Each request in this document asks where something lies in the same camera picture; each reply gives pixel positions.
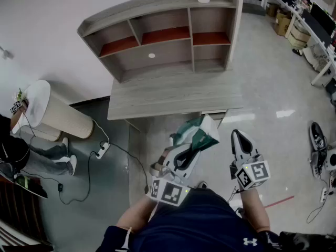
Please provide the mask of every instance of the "gray tile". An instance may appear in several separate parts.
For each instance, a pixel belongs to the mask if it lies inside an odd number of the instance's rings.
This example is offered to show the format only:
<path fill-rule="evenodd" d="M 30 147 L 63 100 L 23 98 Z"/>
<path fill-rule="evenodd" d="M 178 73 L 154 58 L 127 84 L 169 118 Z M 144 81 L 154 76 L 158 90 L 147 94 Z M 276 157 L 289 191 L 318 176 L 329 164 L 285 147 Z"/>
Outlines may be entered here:
<path fill-rule="evenodd" d="M 93 103 L 78 110 L 93 117 L 108 134 L 111 142 L 127 150 L 129 125 L 124 121 L 108 121 L 107 109 L 108 101 Z M 64 185 L 62 199 L 67 202 L 72 198 L 85 197 L 88 191 L 88 155 L 91 151 L 98 152 L 100 141 L 106 140 L 106 137 L 98 127 L 94 128 L 88 139 L 63 133 L 60 141 L 64 136 L 69 138 L 70 151 L 78 159 L 75 176 L 39 174 L 61 182 Z M 33 146 L 43 149 L 54 145 L 53 142 L 39 138 L 33 140 Z M 47 235 L 56 246 L 56 251 L 96 251 L 107 227 L 115 224 L 129 207 L 127 166 L 127 155 L 114 146 L 100 160 L 93 155 L 90 161 L 91 193 L 82 203 L 63 205 L 59 200 L 57 183 L 52 180 L 41 181 L 49 196 L 49 199 L 41 200 L 42 217 Z"/>

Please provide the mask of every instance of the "person sitting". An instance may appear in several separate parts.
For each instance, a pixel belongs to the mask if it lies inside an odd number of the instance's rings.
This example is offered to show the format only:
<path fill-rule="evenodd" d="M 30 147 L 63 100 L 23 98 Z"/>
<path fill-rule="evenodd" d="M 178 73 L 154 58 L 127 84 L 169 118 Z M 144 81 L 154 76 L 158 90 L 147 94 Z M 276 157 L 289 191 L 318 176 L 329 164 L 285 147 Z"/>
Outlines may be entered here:
<path fill-rule="evenodd" d="M 74 175 L 77 157 L 72 155 L 68 162 L 54 162 L 68 157 L 68 138 L 62 144 L 43 150 L 28 145 L 22 138 L 11 136 L 11 130 L 25 110 L 22 107 L 11 119 L 0 115 L 0 173 L 14 181 L 14 175 L 22 170 L 35 170 L 54 175 Z"/>

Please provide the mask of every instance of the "hand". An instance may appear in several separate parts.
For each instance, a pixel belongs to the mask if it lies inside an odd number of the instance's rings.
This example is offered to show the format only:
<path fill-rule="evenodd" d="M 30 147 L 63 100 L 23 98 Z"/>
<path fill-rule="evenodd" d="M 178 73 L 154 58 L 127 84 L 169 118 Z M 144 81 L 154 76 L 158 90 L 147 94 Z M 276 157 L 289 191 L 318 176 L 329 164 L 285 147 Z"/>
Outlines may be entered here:
<path fill-rule="evenodd" d="M 24 104 L 22 104 L 22 106 L 20 106 L 18 110 L 21 111 L 22 113 L 26 113 L 27 107 Z"/>

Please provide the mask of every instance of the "wooden shelf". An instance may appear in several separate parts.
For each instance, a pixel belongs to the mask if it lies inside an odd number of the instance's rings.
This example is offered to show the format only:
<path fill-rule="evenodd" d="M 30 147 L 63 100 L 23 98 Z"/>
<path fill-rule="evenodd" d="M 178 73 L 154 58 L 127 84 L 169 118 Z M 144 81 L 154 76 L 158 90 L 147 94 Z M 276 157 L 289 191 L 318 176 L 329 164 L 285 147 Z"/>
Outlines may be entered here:
<path fill-rule="evenodd" d="M 193 34 L 194 46 L 203 45 L 231 45 L 225 32 Z"/>
<path fill-rule="evenodd" d="M 91 16 L 81 24 L 79 29 L 82 37 L 88 36 L 110 25 L 114 25 L 120 21 L 125 20 L 125 16 L 129 19 L 136 18 L 148 14 L 153 11 L 155 7 L 156 12 L 162 12 L 172 9 L 180 8 L 193 8 L 200 7 L 197 0 L 132 0 L 124 3 L 122 6 L 124 10 L 115 10 L 113 7 L 107 9 L 110 13 L 106 14 L 107 17 L 102 18 L 99 13 Z M 237 8 L 237 0 L 210 0 L 209 3 L 202 4 L 205 7 L 221 7 L 221 8 Z"/>
<path fill-rule="evenodd" d="M 144 33 L 141 44 L 148 45 L 181 39 L 190 39 L 189 28 L 187 26 Z"/>
<path fill-rule="evenodd" d="M 139 44 L 135 38 L 135 36 L 130 36 L 127 38 L 123 38 L 117 41 L 113 41 L 111 43 L 107 43 L 103 45 L 101 48 L 101 52 L 99 55 L 99 58 L 121 52 L 123 50 L 129 49 L 129 48 L 134 48 L 138 47 Z"/>

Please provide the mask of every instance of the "white wall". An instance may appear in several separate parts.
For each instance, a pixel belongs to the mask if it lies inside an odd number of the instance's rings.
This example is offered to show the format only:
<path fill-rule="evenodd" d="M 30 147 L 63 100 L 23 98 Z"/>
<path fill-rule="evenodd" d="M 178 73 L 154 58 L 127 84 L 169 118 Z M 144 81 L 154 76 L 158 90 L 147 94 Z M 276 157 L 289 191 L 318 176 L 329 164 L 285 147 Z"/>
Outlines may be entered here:
<path fill-rule="evenodd" d="M 37 79 L 48 80 L 66 103 L 109 96 L 113 78 L 76 30 L 85 18 L 125 1 L 0 0 L 0 46 L 14 54 L 0 59 L 0 113 L 8 116 L 15 91 Z"/>

